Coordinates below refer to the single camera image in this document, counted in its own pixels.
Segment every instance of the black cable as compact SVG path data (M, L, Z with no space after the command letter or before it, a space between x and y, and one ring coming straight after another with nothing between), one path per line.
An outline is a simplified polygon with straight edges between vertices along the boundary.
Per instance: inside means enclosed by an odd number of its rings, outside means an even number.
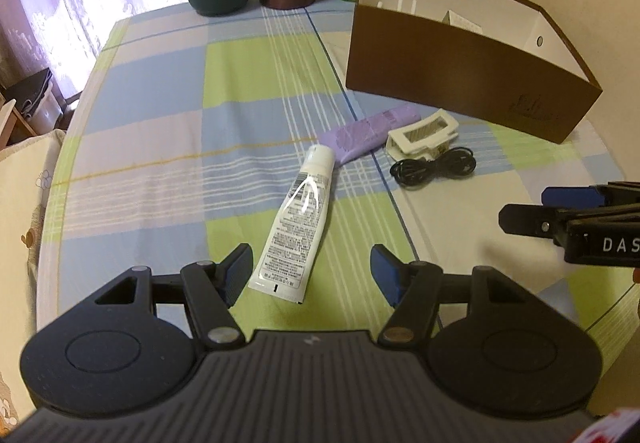
M430 182L436 176L462 179L476 169L474 152L466 147L454 147L433 161L400 160L391 166L391 176L402 187L415 187Z

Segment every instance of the purple tube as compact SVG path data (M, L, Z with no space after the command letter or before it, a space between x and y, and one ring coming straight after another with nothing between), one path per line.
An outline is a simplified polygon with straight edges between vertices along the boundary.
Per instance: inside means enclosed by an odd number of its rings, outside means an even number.
M326 131L318 136L318 143L334 149L335 166L340 166L386 144L389 131L414 124L420 119L420 110L416 106L404 104Z

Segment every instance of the ribbed black surface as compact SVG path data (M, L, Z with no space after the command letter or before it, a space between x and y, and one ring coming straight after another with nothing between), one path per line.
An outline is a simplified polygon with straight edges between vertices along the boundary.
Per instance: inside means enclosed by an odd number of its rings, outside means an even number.
M209 355L146 412L88 421L41 410L7 443L566 443L592 421L484 416L442 393L417 357L365 332L260 331L243 349Z

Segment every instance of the white clip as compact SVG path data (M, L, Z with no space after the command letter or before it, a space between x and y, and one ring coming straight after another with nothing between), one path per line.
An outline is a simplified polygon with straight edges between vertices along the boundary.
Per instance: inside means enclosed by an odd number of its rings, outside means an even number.
M396 162L406 158L435 160L458 136L458 121L440 109L420 122L389 131L386 153Z

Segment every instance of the white bucket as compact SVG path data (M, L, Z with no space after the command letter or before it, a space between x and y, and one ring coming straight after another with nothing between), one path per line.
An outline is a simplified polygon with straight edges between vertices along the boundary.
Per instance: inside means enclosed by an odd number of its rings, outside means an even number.
M31 112L31 118L27 120L37 134L46 134L53 131L58 118L62 114L58 101L53 96L52 89L53 82L49 81L49 86L47 86L37 109Z

